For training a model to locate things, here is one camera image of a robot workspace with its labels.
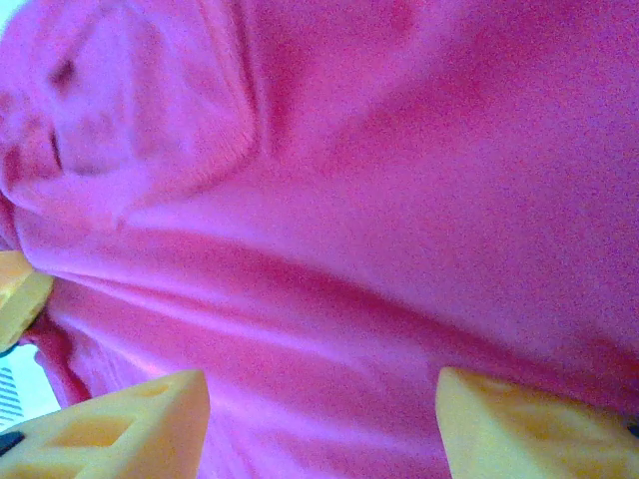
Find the white plastic slotted basket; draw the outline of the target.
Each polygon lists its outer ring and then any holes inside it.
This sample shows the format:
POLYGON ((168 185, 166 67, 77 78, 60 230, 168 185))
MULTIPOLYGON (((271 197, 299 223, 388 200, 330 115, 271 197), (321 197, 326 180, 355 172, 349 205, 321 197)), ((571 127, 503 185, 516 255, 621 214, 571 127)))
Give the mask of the white plastic slotted basket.
POLYGON ((0 354, 0 431, 60 409, 34 345, 0 354))

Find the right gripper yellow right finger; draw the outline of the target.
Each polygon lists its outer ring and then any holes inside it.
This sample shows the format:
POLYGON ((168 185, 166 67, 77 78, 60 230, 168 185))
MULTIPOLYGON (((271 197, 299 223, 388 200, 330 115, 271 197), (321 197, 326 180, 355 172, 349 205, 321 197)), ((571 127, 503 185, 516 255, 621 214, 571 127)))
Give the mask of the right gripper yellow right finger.
POLYGON ((435 412, 452 479, 639 479, 639 424, 445 367, 435 412))

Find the red t-shirt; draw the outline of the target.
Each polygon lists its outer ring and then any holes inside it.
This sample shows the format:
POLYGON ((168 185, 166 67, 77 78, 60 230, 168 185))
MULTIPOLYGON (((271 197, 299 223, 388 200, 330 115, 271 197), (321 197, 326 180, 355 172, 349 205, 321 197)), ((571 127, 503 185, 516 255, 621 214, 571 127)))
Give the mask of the red t-shirt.
POLYGON ((447 365, 639 415, 639 0, 28 0, 6 248, 62 405, 206 373, 198 479, 448 479, 447 365))

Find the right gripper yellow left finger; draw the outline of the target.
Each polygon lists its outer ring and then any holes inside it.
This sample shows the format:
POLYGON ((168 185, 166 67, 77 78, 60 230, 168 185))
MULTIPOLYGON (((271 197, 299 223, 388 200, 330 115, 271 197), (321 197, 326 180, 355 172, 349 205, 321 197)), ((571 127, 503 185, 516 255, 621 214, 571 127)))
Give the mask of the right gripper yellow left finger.
POLYGON ((204 372, 174 373, 0 433, 0 479, 197 479, 209 418, 204 372))

